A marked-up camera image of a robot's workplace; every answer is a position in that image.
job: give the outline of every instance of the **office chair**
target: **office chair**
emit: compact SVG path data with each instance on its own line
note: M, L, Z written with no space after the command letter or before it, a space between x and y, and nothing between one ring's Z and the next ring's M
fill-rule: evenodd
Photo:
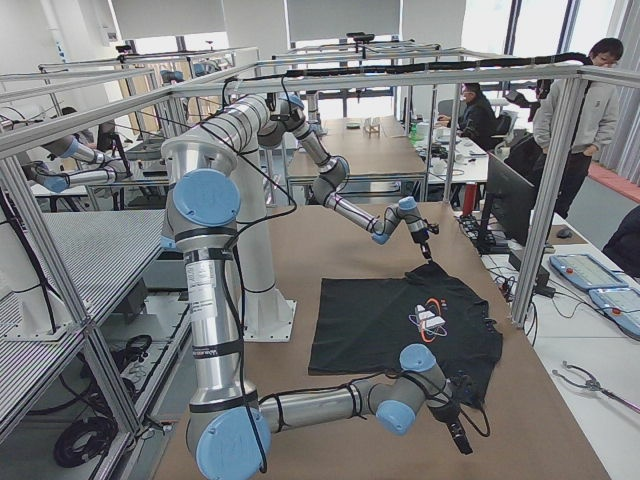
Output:
M96 149L101 152L110 152L116 136L116 124L113 120L101 123L98 126L98 139Z
M494 139L493 149L500 144L509 145L513 141L513 129L516 126L516 120L518 119L518 113L509 110L504 110L498 115L498 122L496 124L496 133L491 138Z

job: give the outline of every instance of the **red cup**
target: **red cup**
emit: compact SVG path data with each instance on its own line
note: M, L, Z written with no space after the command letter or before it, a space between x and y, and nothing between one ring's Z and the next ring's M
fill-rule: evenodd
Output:
M464 186L464 202L462 203L462 215L471 215L473 207L476 204L476 193L478 191L478 184L475 182L468 182Z

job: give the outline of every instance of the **computer monitor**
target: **computer monitor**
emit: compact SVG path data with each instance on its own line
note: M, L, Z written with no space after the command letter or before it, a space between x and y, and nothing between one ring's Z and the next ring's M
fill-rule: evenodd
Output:
M521 245L527 242L531 210L536 203L535 187L519 173L489 155L489 170L485 189L476 248L480 253L508 253L509 249L495 241L489 229L491 216L500 224L505 238L513 238Z

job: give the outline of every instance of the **metal shelf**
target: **metal shelf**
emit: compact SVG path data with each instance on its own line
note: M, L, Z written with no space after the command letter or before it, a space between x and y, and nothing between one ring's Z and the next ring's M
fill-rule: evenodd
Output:
M0 319L0 336L22 321L13 295L0 304ZM80 351L83 340L76 331L52 344L0 341L0 442Z
M45 215L71 277L99 325L160 252L164 211ZM22 320L13 296L0 302L0 336ZM84 343L82 329L56 343L0 341L0 442Z
M160 253L164 210L44 217L92 320L100 325Z

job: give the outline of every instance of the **chair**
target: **chair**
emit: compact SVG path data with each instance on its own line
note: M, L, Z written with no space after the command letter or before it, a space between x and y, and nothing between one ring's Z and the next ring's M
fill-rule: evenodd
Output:
M513 141L513 129L516 126L517 119L518 113L509 110L504 110L498 115L496 133L491 136L495 140L493 149L500 144L509 145Z

